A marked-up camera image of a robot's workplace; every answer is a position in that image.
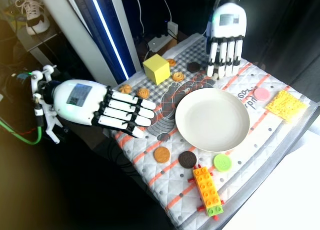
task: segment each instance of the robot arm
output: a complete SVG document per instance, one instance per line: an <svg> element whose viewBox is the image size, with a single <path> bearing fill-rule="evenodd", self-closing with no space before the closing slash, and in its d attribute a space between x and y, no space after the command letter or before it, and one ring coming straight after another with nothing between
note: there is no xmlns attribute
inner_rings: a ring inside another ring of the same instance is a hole
<svg viewBox="0 0 320 230"><path fill-rule="evenodd" d="M239 71L243 38L247 29L246 12L238 5L239 1L216 0L216 9L207 27L210 51L206 73L209 77L229 77Z"/></svg>
<svg viewBox="0 0 320 230"><path fill-rule="evenodd" d="M56 116L65 120L103 128L121 130L134 137L143 137L138 126L150 126L155 114L155 103L112 90L110 87L87 80L68 80L62 83L51 80L53 67L33 71L32 94L43 107L47 121L47 134L59 143L52 129L62 127ZM35 109L36 116L41 110Z"/></svg>

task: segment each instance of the shoe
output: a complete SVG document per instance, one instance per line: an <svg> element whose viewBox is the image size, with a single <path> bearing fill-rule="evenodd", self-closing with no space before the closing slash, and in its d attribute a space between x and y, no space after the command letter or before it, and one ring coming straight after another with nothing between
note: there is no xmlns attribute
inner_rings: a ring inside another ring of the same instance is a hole
<svg viewBox="0 0 320 230"><path fill-rule="evenodd" d="M44 14L42 0L16 0L15 5L26 13L26 31L29 35L40 34L50 27L50 21Z"/></svg>

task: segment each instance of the white plate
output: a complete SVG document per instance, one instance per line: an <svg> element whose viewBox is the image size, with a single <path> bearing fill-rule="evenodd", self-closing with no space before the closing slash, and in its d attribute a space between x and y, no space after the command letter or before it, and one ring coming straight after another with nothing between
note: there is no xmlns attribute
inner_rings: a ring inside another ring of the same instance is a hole
<svg viewBox="0 0 320 230"><path fill-rule="evenodd" d="M235 148L245 139L250 127L243 103L234 95L214 88L186 95L178 104L175 122L191 145L210 152Z"/></svg>

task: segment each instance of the checkered fabric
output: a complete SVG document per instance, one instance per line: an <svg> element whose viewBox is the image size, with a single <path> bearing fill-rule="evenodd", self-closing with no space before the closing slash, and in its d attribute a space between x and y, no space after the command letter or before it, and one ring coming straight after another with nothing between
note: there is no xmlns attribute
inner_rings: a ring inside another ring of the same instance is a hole
<svg viewBox="0 0 320 230"><path fill-rule="evenodd" d="M306 104L311 101L287 86L275 77L267 74L260 68L246 60L241 60L240 71L237 76L226 77L214 82L208 79L205 72L190 73L187 71L189 62L198 62L205 68L208 56L205 53L205 38L197 38L186 49L172 57L177 65L171 68L171 73L183 72L185 79L176 86L172 78L165 80L156 86L142 73L141 77L131 82L134 92L140 87L150 89L151 101L158 105L157 118L154 119L150 129L144 129L143 138L132 138L124 133L113 132L115 139L123 149L126 157L133 163L137 172L149 186L154 196L179 229L216 229L228 216L231 216L250 195L238 195L246 186L252 176L259 173L259 169L274 155L278 146L293 131L295 124L287 124L281 118L265 109L268 102L259 102L254 98L252 89L263 87L270 91L271 98L278 91L286 90ZM232 160L232 168L229 172L218 172L213 168L215 153L205 152L191 146L179 133L174 122L174 110L166 110L164 95L170 93L171 103L175 103L176 92L189 93L196 87L215 87L226 90L241 100L247 107L250 117L250 132L246 140L233 151L229 157ZM176 86L176 91L171 94L170 87ZM158 135L158 130L167 130ZM158 163L153 157L154 150L164 146L171 151L170 160L166 163ZM178 156L184 151L192 151L197 157L197 164L207 166L213 172L213 181L218 189L220 198L226 203L223 206L224 213L220 214L220 221L214 221L204 212L197 212L197 207L202 205L198 190L188 178L192 178L192 170L183 168L178 161Z"/></svg>

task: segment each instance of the led light strip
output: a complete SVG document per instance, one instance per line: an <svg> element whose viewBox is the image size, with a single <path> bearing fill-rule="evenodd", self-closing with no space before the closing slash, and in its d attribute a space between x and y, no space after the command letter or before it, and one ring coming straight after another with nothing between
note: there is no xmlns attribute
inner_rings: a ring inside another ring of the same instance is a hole
<svg viewBox="0 0 320 230"><path fill-rule="evenodd" d="M115 42L114 42L114 40L113 40L113 38L112 38L112 36L111 36L111 33L110 33L109 28L108 28L108 26L107 26L107 23L106 23L106 21L105 21L105 19L104 19L104 16L102 15L100 6L99 6L97 0L92 0L92 1L93 1L93 4L94 4L94 6L95 6L96 11L98 12L98 15L99 15L99 17L100 17L100 20L101 20L101 22L102 22L102 25L103 25L103 27L104 27L104 30L105 30L106 34L108 35L108 38L109 38L109 40L110 40L110 43L111 43L111 45L112 45L112 47L113 47L113 50L114 50L114 52L115 52L115 55L116 55L116 57L118 58L118 61L119 61L119 63L120 63L120 66L121 66L121 68L122 68L122 71L123 71L123 73L124 73L124 76L125 76L125 78L128 80L129 77L128 77L128 74L127 74L127 72L126 72L126 70L125 70L125 66L124 66L124 64L123 64L123 62L122 62L122 60L121 60L121 58L120 58L119 52L118 52L118 50L117 50L117 48L116 48Z"/></svg>

